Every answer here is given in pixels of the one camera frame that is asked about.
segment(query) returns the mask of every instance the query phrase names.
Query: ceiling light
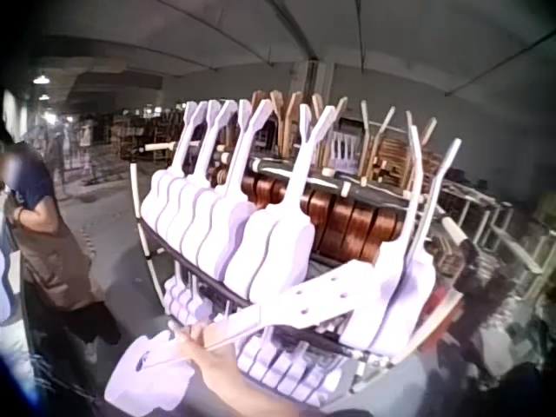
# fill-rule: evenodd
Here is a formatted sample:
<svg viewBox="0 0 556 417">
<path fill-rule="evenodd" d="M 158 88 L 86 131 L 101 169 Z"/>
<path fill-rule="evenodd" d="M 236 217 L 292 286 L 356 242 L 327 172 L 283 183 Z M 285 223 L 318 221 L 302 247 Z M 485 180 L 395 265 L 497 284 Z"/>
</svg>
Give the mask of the ceiling light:
<svg viewBox="0 0 556 417">
<path fill-rule="evenodd" d="M 43 117 L 44 117 L 44 120 L 46 120 L 50 124 L 55 124 L 56 123 L 57 117 L 54 113 L 50 113 L 49 111 L 45 111 Z"/>
<path fill-rule="evenodd" d="M 44 74 L 41 74 L 37 78 L 33 80 L 34 84 L 48 84 L 50 83 L 50 79 L 48 79 Z"/>
</svg>

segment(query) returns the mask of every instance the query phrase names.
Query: concrete floor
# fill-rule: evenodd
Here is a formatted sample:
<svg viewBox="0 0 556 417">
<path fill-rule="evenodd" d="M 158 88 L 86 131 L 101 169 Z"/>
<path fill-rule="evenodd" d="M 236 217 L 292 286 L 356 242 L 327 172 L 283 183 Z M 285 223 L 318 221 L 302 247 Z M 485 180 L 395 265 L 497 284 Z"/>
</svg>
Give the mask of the concrete floor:
<svg viewBox="0 0 556 417">
<path fill-rule="evenodd" d="M 83 246 L 95 254 L 92 274 L 106 290 L 107 305 L 123 332 L 117 347 L 99 346 L 96 381 L 100 395 L 131 341 L 142 334 L 158 333 L 166 323 L 139 246 L 126 175 L 128 165 L 112 162 L 110 158 L 106 164 L 112 170 L 121 171 L 122 179 L 87 187 L 72 182 L 66 187 L 70 198 L 60 202 L 66 222 Z M 143 163 L 140 168 L 140 189 L 145 195 L 156 167 Z M 161 271 L 159 276 L 170 277 L 170 259 L 158 259 L 156 264 Z M 380 417 L 453 415 L 466 368 L 456 347 L 441 346 L 425 356 L 412 356 L 368 391 L 342 402 L 341 408 L 364 408 Z M 222 407 L 201 381 L 192 382 L 185 402 L 193 407 L 187 410 L 187 415 L 229 415 L 229 410 Z M 186 415 L 184 412 L 186 409 L 179 407 L 171 414 L 155 412 L 153 415 Z M 106 406 L 100 415 L 123 414 Z"/>
</svg>

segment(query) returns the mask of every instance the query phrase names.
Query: metal rack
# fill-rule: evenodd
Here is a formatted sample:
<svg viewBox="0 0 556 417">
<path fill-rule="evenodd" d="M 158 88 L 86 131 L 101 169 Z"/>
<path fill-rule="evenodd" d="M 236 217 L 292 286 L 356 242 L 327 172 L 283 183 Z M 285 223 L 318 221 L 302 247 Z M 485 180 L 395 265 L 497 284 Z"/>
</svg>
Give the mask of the metal rack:
<svg viewBox="0 0 556 417">
<path fill-rule="evenodd" d="M 168 148 L 173 146 L 172 143 L 164 144 Z M 151 274 L 151 279 L 155 291 L 162 303 L 163 294 L 161 289 L 161 284 L 158 281 L 156 271 L 154 269 L 152 259 L 163 252 L 168 252 L 175 261 L 178 261 L 185 269 L 187 269 L 191 274 L 198 278 L 204 286 L 209 288 L 209 292 L 213 293 L 213 296 L 219 297 L 225 301 L 228 301 L 234 308 L 245 308 L 250 304 L 249 301 L 241 298 L 233 291 L 229 290 L 221 282 L 214 280 L 211 276 L 202 272 L 196 265 L 186 260 L 182 254 L 178 253 L 172 249 L 168 243 L 166 243 L 161 236 L 159 236 L 140 216 L 140 199 L 137 184 L 137 168 L 136 168 L 136 156 L 147 151 L 159 149 L 162 144 L 157 144 L 155 147 L 147 145 L 143 147 L 136 148 L 132 151 L 132 157 L 130 159 L 129 169 L 130 169 L 130 181 L 131 181 L 131 191 L 133 196 L 134 209 L 137 221 L 137 230 L 140 236 L 142 250 L 145 256 L 145 260 L 149 267 L 149 272 Z M 147 237 L 154 240 L 160 248 L 155 251 L 149 251 L 149 246 L 147 243 Z M 469 240 L 464 239 L 463 246 L 469 243 Z M 461 245 L 462 241 L 457 241 L 456 244 Z M 321 255 L 311 255 L 312 261 L 317 261 L 318 263 L 325 265 L 329 268 L 335 268 L 339 265 L 336 261 L 331 261 Z M 298 341 L 306 341 L 309 343 L 311 348 L 317 352 L 322 352 L 324 354 L 337 354 L 343 358 L 351 359 L 358 362 L 358 366 L 355 370 L 355 374 L 351 379 L 349 384 L 348 392 L 349 394 L 355 394 L 365 389 L 374 379 L 383 375 L 388 371 L 388 369 L 399 364 L 401 361 L 406 359 L 411 353 L 417 350 L 420 346 L 423 346 L 430 341 L 431 338 L 436 337 L 435 332 L 439 328 L 443 328 L 444 323 L 450 322 L 454 311 L 461 303 L 462 294 L 453 288 L 448 290 L 447 295 L 440 302 L 437 308 L 419 325 L 419 327 L 414 332 L 411 340 L 407 344 L 406 348 L 394 358 L 385 358 L 378 355 L 372 354 L 366 350 L 360 350 L 355 348 L 350 348 L 348 346 L 342 345 L 338 342 L 338 336 L 335 333 L 328 331 L 323 331 L 319 333 L 317 328 L 306 328 L 306 329 L 296 329 L 285 326 L 279 326 L 275 329 L 275 334 L 282 339 L 285 344 L 291 344 Z"/>
</svg>

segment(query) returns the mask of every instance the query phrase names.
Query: brown apron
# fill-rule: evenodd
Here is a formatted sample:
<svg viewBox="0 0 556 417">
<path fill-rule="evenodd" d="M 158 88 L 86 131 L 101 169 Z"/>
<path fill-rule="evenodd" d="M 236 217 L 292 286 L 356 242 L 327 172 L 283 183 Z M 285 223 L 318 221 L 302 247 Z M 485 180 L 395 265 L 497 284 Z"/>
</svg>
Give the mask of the brown apron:
<svg viewBox="0 0 556 417">
<path fill-rule="evenodd" d="M 103 292 L 89 278 L 90 258 L 62 217 L 59 225 L 55 235 L 12 228 L 29 271 L 24 275 L 26 280 L 36 285 L 45 302 L 61 310 L 103 301 Z"/>
</svg>

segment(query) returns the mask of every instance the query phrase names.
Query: worker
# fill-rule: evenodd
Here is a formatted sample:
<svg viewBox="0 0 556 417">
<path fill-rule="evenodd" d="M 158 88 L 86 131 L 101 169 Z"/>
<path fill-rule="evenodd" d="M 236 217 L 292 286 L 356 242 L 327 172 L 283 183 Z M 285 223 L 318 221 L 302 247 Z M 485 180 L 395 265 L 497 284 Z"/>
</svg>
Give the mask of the worker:
<svg viewBox="0 0 556 417">
<path fill-rule="evenodd" d="M 11 137 L 2 127 L 0 140 L 5 144 Z M 24 279 L 85 345 L 85 360 L 96 363 L 97 336 L 114 345 L 120 333 L 103 303 L 103 292 L 89 278 L 90 258 L 60 214 L 48 170 L 40 155 L 20 142 L 5 146 L 0 155 L 0 177 L 12 191 L 4 213 L 21 250 Z"/>
</svg>

